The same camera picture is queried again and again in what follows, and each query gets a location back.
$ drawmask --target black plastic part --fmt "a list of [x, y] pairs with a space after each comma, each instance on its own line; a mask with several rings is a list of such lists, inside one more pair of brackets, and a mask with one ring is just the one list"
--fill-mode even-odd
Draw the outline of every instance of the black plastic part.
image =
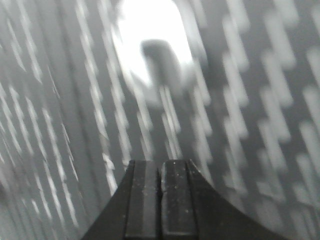
[[126, 240], [158, 240], [160, 176], [152, 161], [135, 161], [126, 222]]
[[223, 199], [191, 160], [186, 164], [199, 240], [285, 240]]
[[173, 160], [163, 164], [161, 189], [163, 240], [197, 240], [185, 161]]
[[130, 161], [113, 197], [82, 240], [123, 240], [135, 161]]

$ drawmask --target striped pattern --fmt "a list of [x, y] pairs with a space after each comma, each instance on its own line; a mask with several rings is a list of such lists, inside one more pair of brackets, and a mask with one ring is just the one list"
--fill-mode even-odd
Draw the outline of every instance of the striped pattern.
[[108, 0], [0, 2], [0, 239], [76, 240], [130, 159], [192, 158], [232, 204], [320, 238], [320, 4], [190, 0], [209, 71], [128, 90]]

